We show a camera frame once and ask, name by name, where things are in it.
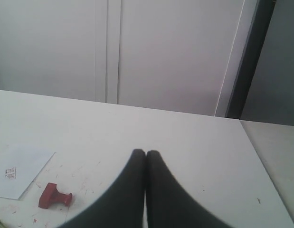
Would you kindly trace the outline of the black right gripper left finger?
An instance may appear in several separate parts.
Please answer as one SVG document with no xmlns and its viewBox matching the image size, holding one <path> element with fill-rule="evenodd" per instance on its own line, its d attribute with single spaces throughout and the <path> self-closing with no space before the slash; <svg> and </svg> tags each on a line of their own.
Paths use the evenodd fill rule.
<svg viewBox="0 0 294 228">
<path fill-rule="evenodd" d="M 141 228 L 145 197 L 146 153 L 133 150 L 126 166 L 91 206 L 66 222 L 65 228 Z"/>
</svg>

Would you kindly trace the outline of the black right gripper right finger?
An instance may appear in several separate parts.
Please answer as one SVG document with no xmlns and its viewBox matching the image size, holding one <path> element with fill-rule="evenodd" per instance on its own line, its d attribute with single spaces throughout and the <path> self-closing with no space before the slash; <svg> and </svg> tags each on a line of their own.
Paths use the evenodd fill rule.
<svg viewBox="0 0 294 228">
<path fill-rule="evenodd" d="M 293 228 L 257 153 L 146 155 L 151 228 Z"/>
</svg>

